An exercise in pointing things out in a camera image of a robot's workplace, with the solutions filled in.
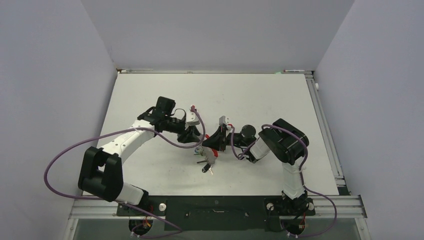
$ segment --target gray wall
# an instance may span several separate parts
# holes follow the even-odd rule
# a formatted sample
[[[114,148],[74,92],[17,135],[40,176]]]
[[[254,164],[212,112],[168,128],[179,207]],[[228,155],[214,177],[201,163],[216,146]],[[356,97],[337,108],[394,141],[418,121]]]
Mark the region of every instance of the gray wall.
[[[73,201],[43,183],[59,151],[99,134],[115,81],[107,50],[79,0],[0,3],[1,239],[63,237]],[[84,147],[49,179],[76,194]]]
[[[424,1],[356,0],[315,77],[373,239],[423,239]]]
[[[124,69],[314,70],[354,0],[82,0]]]

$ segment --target purple cable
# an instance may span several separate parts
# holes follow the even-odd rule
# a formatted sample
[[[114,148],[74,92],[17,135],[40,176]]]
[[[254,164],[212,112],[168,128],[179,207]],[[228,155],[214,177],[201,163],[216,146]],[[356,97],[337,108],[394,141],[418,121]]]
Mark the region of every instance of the purple cable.
[[[166,219],[162,219],[161,217],[156,216],[155,214],[150,213],[150,212],[148,212],[148,211],[146,211],[146,210],[144,210],[144,209],[141,209],[141,208],[139,208],[139,207],[136,207],[136,206],[134,206],[134,205],[127,204],[127,203],[122,203],[122,205],[125,205],[125,206],[127,206],[127,207],[129,207],[129,208],[132,208],[132,209],[134,209],[134,210],[140,211],[140,212],[142,212],[142,213],[144,213],[144,214],[146,214],[146,215],[149,215],[150,217],[153,217],[153,218],[155,218],[155,219],[157,219],[157,220],[159,220],[159,221],[161,221],[161,222],[164,222],[165,224],[168,224],[168,225],[170,225],[170,226],[172,226],[172,227],[174,227],[174,228],[178,229],[178,231],[170,232],[170,233],[165,233],[165,234],[157,235],[157,236],[143,236],[143,235],[141,235],[141,236],[139,236],[141,239],[158,239],[158,238],[163,238],[163,237],[166,237],[166,236],[171,236],[171,235],[175,235],[175,234],[180,234],[180,233],[182,233],[182,232],[183,232],[183,230],[181,229],[181,227],[179,227],[179,226],[177,226],[177,225],[173,224],[172,222],[170,222],[170,221],[168,221],[168,220],[166,220]],[[133,228],[131,229],[131,235],[132,235],[132,234],[136,231],[136,229],[137,229],[137,228],[141,227],[142,225],[143,225],[143,224],[141,223],[141,224],[138,224],[137,226],[133,227]]]
[[[177,147],[177,148],[181,148],[181,149],[191,149],[191,148],[195,148],[195,147],[199,146],[200,144],[202,144],[203,139],[205,139],[205,132],[206,132],[206,130],[205,130],[205,124],[203,123],[202,118],[200,117],[199,113],[198,113],[198,112],[197,112],[197,110],[194,108],[194,106],[191,106],[191,111],[193,111],[193,112],[196,114],[196,116],[199,118],[199,121],[200,121],[200,124],[201,124],[202,130],[203,130],[203,136],[202,136],[202,137],[200,137],[200,139],[201,139],[201,140],[200,140],[198,143],[194,144],[194,145],[191,145],[191,146],[178,145],[178,144],[176,144],[176,143],[174,143],[174,142],[170,141],[169,139],[167,139],[167,138],[166,138],[165,136],[163,136],[161,133],[159,133],[159,132],[157,132],[157,131],[155,131],[155,130],[153,130],[153,129],[150,129],[150,128],[144,128],[144,127],[134,127],[134,128],[129,128],[129,129],[125,129],[125,130],[120,130],[120,131],[116,131],[116,132],[108,133],[108,134],[101,135],[101,136],[92,137],[92,138],[89,138],[89,139],[86,139],[86,140],[80,141],[80,142],[78,142],[78,143],[75,143],[74,145],[72,145],[72,146],[70,146],[70,147],[66,148],[65,150],[61,151],[58,155],[56,155],[56,156],[55,156],[55,157],[54,157],[54,158],[50,161],[50,163],[47,165],[47,167],[45,168],[45,171],[44,171],[44,183],[45,183],[45,185],[47,186],[47,188],[48,188],[50,191],[52,191],[53,193],[55,193],[55,194],[57,194],[57,195],[59,195],[59,196],[65,197],[65,198],[69,198],[69,199],[82,199],[82,200],[102,200],[102,199],[101,199],[101,198],[99,198],[99,197],[69,195],[69,194],[62,193],[62,192],[60,192],[60,191],[58,191],[58,190],[54,189],[54,188],[50,185],[49,180],[47,179],[47,174],[49,173],[50,168],[52,167],[52,165],[53,165],[53,164],[54,164],[54,163],[55,163],[55,162],[56,162],[56,161],[57,161],[57,160],[58,160],[58,159],[59,159],[59,158],[60,158],[63,154],[65,154],[66,152],[68,152],[68,151],[69,151],[69,150],[71,150],[71,149],[74,149],[74,148],[76,148],[76,147],[78,147],[78,146],[80,146],[80,145],[83,145],[83,144],[86,144],[86,143],[89,143],[89,142],[92,142],[92,141],[96,141],[96,140],[99,140],[99,139],[104,139],[104,138],[107,138],[107,137],[110,137],[110,136],[114,136],[114,135],[118,135],[118,134],[123,134],[123,133],[132,132],[132,131],[135,131],[135,130],[143,130],[143,131],[153,132],[154,134],[158,135],[159,137],[161,137],[162,139],[164,139],[165,141],[167,141],[168,143],[170,143],[172,146],[175,146],[175,147]]]
[[[284,133],[292,136],[294,139],[296,139],[303,146],[303,149],[304,149],[303,150],[303,152],[304,152],[304,158],[303,158],[303,161],[299,165],[300,180],[302,182],[303,187],[305,188],[306,191],[308,191],[310,193],[313,193],[313,194],[316,194],[318,196],[321,196],[321,197],[327,199],[332,204],[332,206],[334,207],[334,220],[332,221],[332,223],[330,224],[330,226],[328,226],[326,229],[324,229],[324,230],[322,230],[320,232],[316,232],[316,233],[312,233],[312,234],[306,234],[306,235],[298,235],[297,237],[298,238],[315,237],[315,236],[318,236],[318,235],[321,235],[321,234],[327,232],[328,230],[330,230],[336,224],[336,221],[337,221],[337,207],[336,207],[336,204],[334,203],[334,201],[331,200],[331,198],[329,198],[328,196],[326,196],[326,195],[324,195],[322,193],[316,192],[316,191],[312,191],[311,189],[309,189],[309,188],[307,188],[305,186],[305,179],[304,179],[304,174],[302,172],[302,167],[305,164],[306,159],[308,158],[308,148],[307,148],[306,144],[298,136],[296,136],[294,133],[292,133],[291,131],[289,131],[287,129],[284,129],[284,128],[281,128],[281,127],[278,127],[278,126],[274,126],[274,125],[270,125],[270,124],[264,124],[264,125],[262,125],[262,129],[264,129],[266,127],[280,130],[280,131],[282,131],[282,132],[284,132]]]
[[[231,139],[230,139],[230,144],[231,144],[231,150],[232,153],[234,154],[234,156],[238,159],[238,160],[242,160],[245,157],[243,155],[245,155],[249,149],[256,143],[256,141],[252,142],[249,146],[247,146],[242,153],[238,154],[236,153],[236,149],[234,148],[234,132],[236,131],[236,128],[232,125],[229,124],[229,126],[232,128],[232,132],[231,132]]]
[[[47,165],[47,167],[45,168],[45,171],[44,171],[44,183],[45,183],[45,185],[47,186],[47,188],[50,190],[50,191],[52,191],[53,193],[55,193],[55,194],[57,194],[57,195],[59,195],[59,196],[62,196],[62,197],[65,197],[65,198],[69,198],[69,199],[79,199],[79,200],[102,200],[101,198],[99,198],[99,197],[91,197],[91,196],[77,196],[77,195],[70,195],[70,194],[66,194],[66,193],[63,193],[63,192],[60,192],[60,191],[58,191],[58,190],[56,190],[56,189],[54,189],[53,187],[52,187],[52,185],[50,185],[50,183],[49,183],[49,180],[47,179],[47,175],[48,175],[48,173],[49,173],[49,170],[50,170],[50,168],[52,167],[52,165],[63,155],[63,154],[65,154],[66,152],[68,152],[69,150],[71,150],[71,149],[74,149],[74,148],[76,148],[76,147],[78,147],[78,146],[80,146],[80,145],[83,145],[83,144],[86,144],[86,143],[89,143],[89,142],[92,142],[92,141],[96,141],[96,140],[99,140],[99,139],[104,139],[104,138],[107,138],[107,137],[110,137],[110,136],[114,136],[114,135],[118,135],[118,134],[123,134],[123,133],[128,133],[128,132],[132,132],[132,131],[135,131],[135,130],[143,130],[143,131],[150,131],[150,132],[153,132],[154,134],[156,134],[156,135],[158,135],[159,137],[161,137],[162,139],[164,139],[165,141],[167,141],[168,143],[170,143],[172,146],[175,146],[175,147],[177,147],[177,148],[181,148],[181,149],[191,149],[191,148],[195,148],[195,147],[197,147],[197,146],[199,146],[200,144],[202,144],[202,142],[203,142],[203,140],[205,139],[205,133],[206,133],[206,130],[205,130],[205,123],[203,122],[203,120],[202,120],[202,118],[200,117],[200,115],[199,115],[199,113],[197,112],[197,110],[195,109],[195,106],[191,106],[191,111],[192,112],[194,112],[194,114],[196,114],[196,116],[198,117],[198,119],[199,119],[199,121],[200,121],[200,124],[201,124],[201,127],[202,127],[202,130],[203,130],[203,135],[200,137],[200,141],[198,142],[198,143],[196,143],[196,144],[194,144],[194,145],[191,145],[191,146],[183,146],[183,145],[178,145],[178,144],[176,144],[176,143],[174,143],[174,142],[172,142],[172,141],[170,141],[169,139],[167,139],[165,136],[163,136],[160,132],[157,132],[157,131],[155,131],[155,130],[153,130],[153,129],[150,129],[150,128],[144,128],[144,127],[134,127],[134,128],[129,128],[129,129],[125,129],[125,130],[121,130],[121,131],[116,131],[116,132],[112,132],[112,133],[109,133],[109,134],[105,134],[105,135],[101,135],[101,136],[96,136],[96,137],[92,137],[92,138],[89,138],[89,139],[86,139],[86,140],[83,140],[83,141],[80,141],[80,142],[78,142],[78,143],[75,143],[74,145],[72,145],[72,146],[70,146],[70,147],[68,147],[68,148],[66,148],[65,150],[63,150],[63,151],[61,151],[58,155],[56,155],[50,162],[49,162],[49,164]],[[158,219],[158,220],[160,220],[160,221],[162,221],[162,222],[164,222],[165,224],[168,224],[168,225],[170,225],[170,226],[172,226],[172,227],[174,227],[174,228],[176,228],[176,229],[178,229],[178,232],[172,232],[172,233],[167,233],[167,234],[164,234],[164,235],[159,235],[159,236],[148,236],[148,237],[142,237],[142,238],[145,238],[145,239],[155,239],[155,238],[161,238],[161,237],[165,237],[165,236],[169,236],[169,235],[174,235],[174,234],[179,234],[179,233],[181,233],[183,230],[180,228],[180,227],[178,227],[178,226],[176,226],[175,224],[173,224],[173,223],[171,223],[171,222],[169,222],[169,221],[167,221],[167,220],[165,220],[165,219],[162,219],[162,218],[160,218],[160,217],[158,217],[158,216],[156,216],[156,215],[154,215],[154,214],[152,214],[152,213],[150,213],[150,212],[148,212],[148,211],[145,211],[145,210],[143,210],[143,209],[141,209],[141,208],[138,208],[138,207],[136,207],[136,206],[133,206],[133,205],[130,205],[130,204],[126,204],[126,203],[124,203],[124,205],[126,205],[126,206],[128,206],[128,207],[130,207],[130,208],[132,208],[132,209],[135,209],[135,210],[137,210],[137,211],[140,211],[140,212],[142,212],[142,213],[145,213],[145,214],[147,214],[147,215],[149,215],[149,216],[151,216],[151,217],[154,217],[154,218],[156,218],[156,219]]]

